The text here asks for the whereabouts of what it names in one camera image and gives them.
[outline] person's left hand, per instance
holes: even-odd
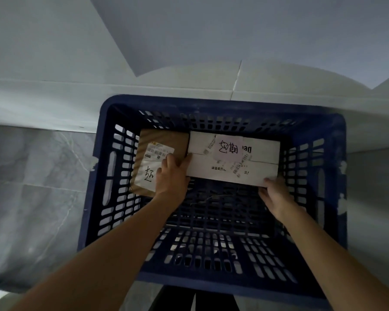
[[[190,181],[186,173],[191,160],[192,153],[186,156],[180,166],[177,165],[173,154],[168,154],[166,159],[163,159],[161,168],[157,169],[154,198],[166,198],[175,208],[183,202]]]

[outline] blue plastic basket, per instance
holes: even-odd
[[[338,201],[346,198],[346,176],[340,169],[346,161],[346,124],[341,115],[314,106],[118,95],[101,107],[94,147],[99,162],[89,176],[78,250],[150,200],[128,192],[143,128],[281,141],[280,172],[291,194],[347,247],[347,214],[338,214]],[[234,183],[192,179],[138,279],[328,307],[257,188]]]

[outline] person's left arm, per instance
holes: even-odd
[[[117,311],[161,228],[186,195],[190,159],[177,166],[175,157],[167,155],[150,203],[28,291],[11,310]]]

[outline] black pants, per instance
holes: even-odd
[[[190,311],[194,294],[196,294],[196,311],[239,311],[233,295],[175,286],[163,286],[149,311]]]

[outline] cardboard box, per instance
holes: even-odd
[[[143,129],[140,133],[130,191],[154,197],[156,172],[170,152],[179,161],[186,156],[189,134],[163,129]]]
[[[246,137],[226,137],[214,133],[190,133],[188,152],[193,153],[187,175],[191,177],[262,186],[265,177],[276,177],[280,155],[280,142]],[[241,162],[216,155],[222,150],[232,154],[241,152]]]

